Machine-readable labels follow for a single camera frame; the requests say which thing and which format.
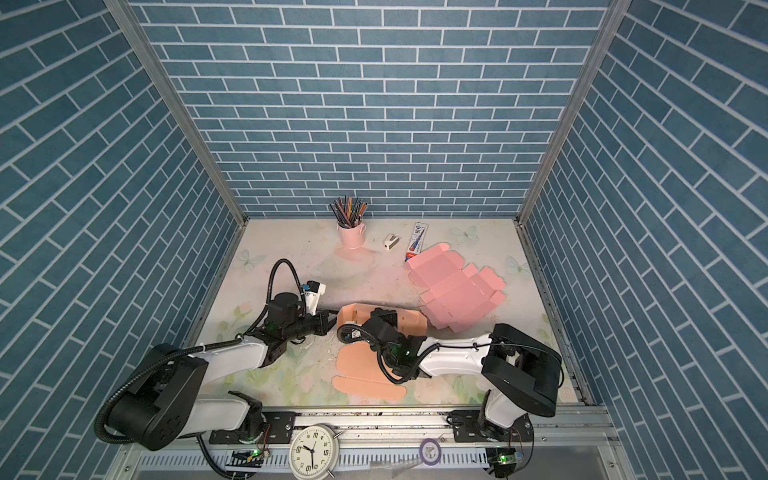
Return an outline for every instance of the clock face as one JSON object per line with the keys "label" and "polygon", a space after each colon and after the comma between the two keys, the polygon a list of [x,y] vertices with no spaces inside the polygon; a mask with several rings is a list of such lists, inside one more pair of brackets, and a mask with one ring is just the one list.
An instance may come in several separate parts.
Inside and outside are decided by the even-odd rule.
{"label": "clock face", "polygon": [[305,428],[291,442],[290,467],[302,480],[325,477],[338,458],[339,446],[333,438],[333,430],[324,425]]}

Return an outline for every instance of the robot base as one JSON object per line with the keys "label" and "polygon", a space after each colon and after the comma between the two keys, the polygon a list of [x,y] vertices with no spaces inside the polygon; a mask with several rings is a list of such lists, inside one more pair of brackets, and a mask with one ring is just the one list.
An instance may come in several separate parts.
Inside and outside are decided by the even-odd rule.
{"label": "robot base", "polygon": [[[295,412],[263,412],[264,424],[262,432],[266,431],[268,439],[266,443],[268,445],[287,445],[290,443],[291,435],[293,434],[293,424],[296,422]],[[242,435],[239,435],[237,431],[231,430],[213,430],[210,433],[210,439],[208,443],[211,445],[248,445],[242,441]],[[256,444],[264,443],[264,435],[260,435],[256,439]]]}
{"label": "robot base", "polygon": [[485,422],[481,425],[479,417],[482,410],[453,410],[448,415],[448,423],[453,427],[453,440],[457,443],[477,442],[530,442],[533,439],[533,426],[526,415],[515,420],[512,429],[506,432],[499,427]]}

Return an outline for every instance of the robotic arm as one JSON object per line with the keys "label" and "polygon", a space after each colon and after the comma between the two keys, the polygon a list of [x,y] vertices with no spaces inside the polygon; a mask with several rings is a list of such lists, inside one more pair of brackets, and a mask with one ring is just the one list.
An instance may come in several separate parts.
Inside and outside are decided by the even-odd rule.
{"label": "robotic arm", "polygon": [[339,326],[337,336],[343,343],[368,342],[393,383],[446,373],[484,376],[495,388],[485,397],[479,429],[490,438],[506,439],[512,423],[526,413],[554,416],[562,358],[553,349],[505,323],[473,339],[438,340],[397,332],[396,318],[394,310],[376,309],[361,326]]}
{"label": "robotic arm", "polygon": [[[282,263],[291,269],[299,295],[278,293],[272,298],[275,272]],[[254,442],[263,431],[261,402],[240,392],[200,395],[200,387],[241,370],[272,365],[289,341],[326,335],[336,318],[317,309],[325,289],[313,281],[302,285],[293,265],[279,260],[270,274],[264,310],[243,335],[183,350],[167,343],[155,346],[101,407],[94,422],[97,438],[136,442],[153,451],[180,436],[210,430],[230,430],[242,443]],[[105,426],[121,435],[109,433]]]}
{"label": "robotic arm", "polygon": [[[274,274],[281,263],[292,270],[299,295],[279,293],[272,298]],[[240,392],[200,395],[200,387],[241,370],[271,365],[289,341],[326,335],[336,318],[317,309],[324,292],[321,283],[302,285],[290,262],[279,260],[270,274],[264,310],[243,335],[189,349],[155,346],[101,407],[94,422],[96,436],[107,443],[137,442],[150,450],[162,449],[180,436],[211,430],[231,431],[245,444],[255,442],[265,422],[261,402]],[[526,412],[554,416],[561,357],[553,349],[503,323],[492,333],[455,340],[404,336],[396,324],[394,310],[377,309],[361,326],[341,325],[337,336],[343,343],[368,342],[377,353],[379,368],[393,383],[446,373],[484,376],[494,389],[485,397],[477,426],[491,439],[507,439],[512,423]],[[513,356],[514,364],[509,362]],[[120,435],[109,433],[105,426]]]}

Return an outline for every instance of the purple tape roll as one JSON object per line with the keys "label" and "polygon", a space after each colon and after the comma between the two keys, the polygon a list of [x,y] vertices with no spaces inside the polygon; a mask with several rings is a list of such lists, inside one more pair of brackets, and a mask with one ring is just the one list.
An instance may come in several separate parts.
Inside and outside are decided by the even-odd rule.
{"label": "purple tape roll", "polygon": [[442,457],[442,450],[440,444],[434,439],[424,439],[419,447],[419,457],[422,459],[424,465],[430,467],[440,463]]}

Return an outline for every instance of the toothpaste tube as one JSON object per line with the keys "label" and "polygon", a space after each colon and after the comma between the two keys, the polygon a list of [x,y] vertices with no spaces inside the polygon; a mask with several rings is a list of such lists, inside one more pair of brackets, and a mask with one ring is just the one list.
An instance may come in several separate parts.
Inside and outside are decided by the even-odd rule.
{"label": "toothpaste tube", "polygon": [[411,233],[411,241],[408,243],[408,250],[406,251],[406,261],[415,257],[422,251],[422,245],[424,245],[424,236],[427,233],[426,223],[416,222],[413,227],[413,233]]}

